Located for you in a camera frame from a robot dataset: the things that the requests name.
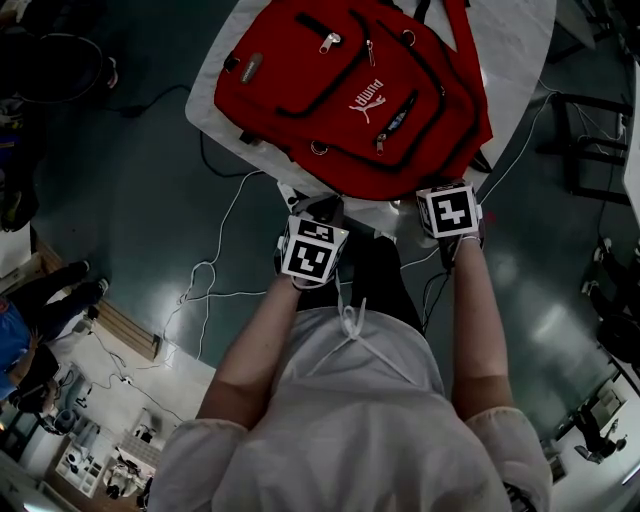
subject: white shirt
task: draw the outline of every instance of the white shirt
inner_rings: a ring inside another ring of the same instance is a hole
[[[510,511],[504,483],[549,510],[551,472],[526,417],[498,408],[463,423],[420,333],[366,317],[363,343],[334,351],[336,309],[298,314],[262,420],[181,425],[149,510]]]

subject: tabletop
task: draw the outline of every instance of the tabletop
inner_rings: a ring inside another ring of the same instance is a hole
[[[633,213],[640,224],[640,66],[635,64],[636,97],[632,132],[628,136],[629,152],[622,182],[629,196]]]
[[[229,151],[308,196],[330,191],[274,146],[250,146],[240,141],[242,130],[213,104],[222,63],[269,0],[239,0],[220,29],[198,73],[186,106],[187,119]],[[409,16],[416,0],[395,2]],[[472,0],[467,8],[476,42],[493,139],[482,151],[494,165],[522,118],[549,49],[556,14],[556,0]],[[444,5],[432,2],[425,23],[449,46],[455,42]],[[487,175],[468,169],[465,179],[480,188]],[[366,225],[396,236],[423,241],[415,201],[385,202],[345,199],[345,214]]]

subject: red backpack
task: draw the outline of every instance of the red backpack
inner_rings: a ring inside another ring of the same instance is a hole
[[[274,144],[352,197],[461,177],[492,135],[464,0],[444,4],[458,52],[375,0],[272,0],[225,60],[214,102],[245,142]]]

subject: dark green floor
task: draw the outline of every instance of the dark green floor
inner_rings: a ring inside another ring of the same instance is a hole
[[[170,85],[191,84],[233,4],[197,0],[185,8],[176,0],[110,2],[91,34],[118,59],[121,81],[109,105],[146,102]],[[562,44],[563,34],[554,35],[553,46]],[[617,101],[624,94],[631,100],[612,41],[599,43],[595,53],[547,66],[543,80],[566,92]],[[540,89],[534,96],[488,184],[519,153],[544,94]],[[94,272],[112,282],[109,300],[155,333],[187,287],[192,266],[215,256],[220,221],[240,183],[219,179],[202,164],[198,132],[184,116],[185,101],[186,93],[177,91],[134,120],[84,105],[52,107],[48,155],[38,170],[42,206],[34,225],[40,235],[67,261],[89,257]],[[613,133],[613,118],[590,114]],[[596,315],[579,294],[600,203],[567,194],[560,160],[536,155],[535,146],[552,133],[547,108],[519,164],[485,204],[492,219],[486,254],[508,337],[516,400],[541,435],[612,373],[594,341]],[[211,141],[207,151],[223,172],[250,170]],[[587,167],[587,178],[606,187],[608,168]],[[266,288],[286,215],[275,182],[250,178],[227,224],[215,290]],[[631,209],[608,205],[602,230],[627,262],[638,238]],[[405,262],[425,255],[408,241],[400,240],[399,248]],[[439,271],[437,257],[405,271],[416,304],[426,280]],[[201,269],[194,293],[204,292],[210,277]],[[212,300],[203,361],[217,364],[257,301]],[[449,285],[427,333],[445,384],[451,382],[451,304]],[[194,355],[204,315],[204,303],[189,305],[169,330]]]

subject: blue shirt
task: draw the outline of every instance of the blue shirt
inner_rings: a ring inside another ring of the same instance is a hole
[[[0,298],[0,400],[4,400],[16,389],[6,374],[7,369],[18,361],[28,350],[31,334],[22,315],[16,307]]]

